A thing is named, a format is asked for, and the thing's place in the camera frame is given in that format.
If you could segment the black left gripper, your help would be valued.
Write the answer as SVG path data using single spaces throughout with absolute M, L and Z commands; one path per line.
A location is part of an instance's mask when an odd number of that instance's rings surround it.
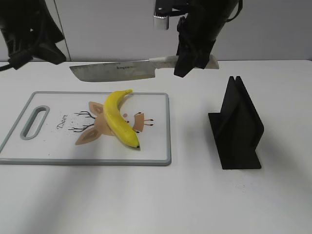
M 2 0 L 0 31 L 8 50 L 9 65 L 25 65 L 33 58 L 58 65 L 66 61 L 56 44 L 64 35 L 44 0 Z

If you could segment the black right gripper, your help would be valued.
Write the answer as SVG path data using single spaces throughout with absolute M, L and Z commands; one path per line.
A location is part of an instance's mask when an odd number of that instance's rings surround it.
M 216 38 L 224 25 L 239 14 L 239 0 L 155 0 L 155 29 L 168 30 L 169 19 L 180 17 L 174 75 L 183 78 L 195 67 L 215 69 L 211 50 Z

